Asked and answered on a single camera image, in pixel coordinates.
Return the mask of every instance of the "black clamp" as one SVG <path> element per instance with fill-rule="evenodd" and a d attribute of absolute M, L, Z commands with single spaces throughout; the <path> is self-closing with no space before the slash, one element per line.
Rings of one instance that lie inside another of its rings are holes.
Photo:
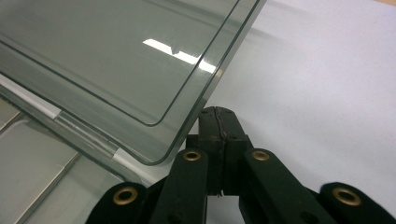
<path fill-rule="evenodd" d="M 254 148 L 235 113 L 209 107 L 165 179 L 146 189 L 121 183 L 102 197 L 87 223 L 188 223 L 206 219 L 207 195 L 238 195 L 248 224 L 381 223 L 396 220 L 367 195 L 331 183 L 305 188 L 272 152 Z"/>

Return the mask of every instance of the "clear plastic tray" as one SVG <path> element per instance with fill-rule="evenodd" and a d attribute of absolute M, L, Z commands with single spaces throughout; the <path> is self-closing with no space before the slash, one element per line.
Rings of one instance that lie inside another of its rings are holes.
<path fill-rule="evenodd" d="M 172 159 L 262 4 L 1 2 L 0 72 L 59 109 L 37 118 L 73 133 L 68 141 L 158 164 Z"/>

